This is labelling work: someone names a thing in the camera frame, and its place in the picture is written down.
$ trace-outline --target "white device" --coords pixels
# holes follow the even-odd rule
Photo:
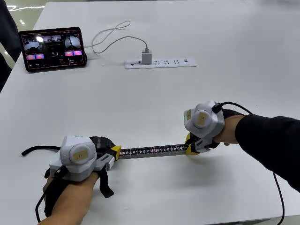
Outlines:
[[[224,125],[223,112],[214,113],[212,108],[214,101],[198,104],[195,109],[184,112],[184,127],[200,139],[195,142],[195,150],[198,153],[208,151],[205,146],[212,143],[213,137],[218,135]]]
[[[54,177],[55,172],[64,165],[69,172],[63,179],[82,181],[93,171],[101,171],[105,165],[110,170],[114,161],[115,157],[107,153],[97,160],[96,147],[90,138],[69,135],[49,163],[50,176]]]

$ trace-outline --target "black sleeve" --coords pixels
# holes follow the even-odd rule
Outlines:
[[[300,192],[300,120],[248,115],[235,137],[245,152]]]

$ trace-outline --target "tablet screen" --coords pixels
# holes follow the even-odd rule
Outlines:
[[[29,70],[84,65],[79,30],[21,33],[24,60]]]

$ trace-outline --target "human hand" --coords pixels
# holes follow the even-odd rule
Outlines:
[[[93,188],[99,176],[93,172],[87,179],[81,182],[70,183],[56,201],[52,214],[40,224],[80,224],[89,210],[93,196]],[[43,187],[46,190],[52,178],[48,178]]]
[[[244,115],[234,115],[225,119],[225,125],[221,133],[213,138],[214,142],[224,142],[225,145],[237,144],[238,141],[235,138],[235,129],[239,121]]]

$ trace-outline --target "tablet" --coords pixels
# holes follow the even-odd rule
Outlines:
[[[20,31],[19,37],[29,72],[86,65],[79,27]]]

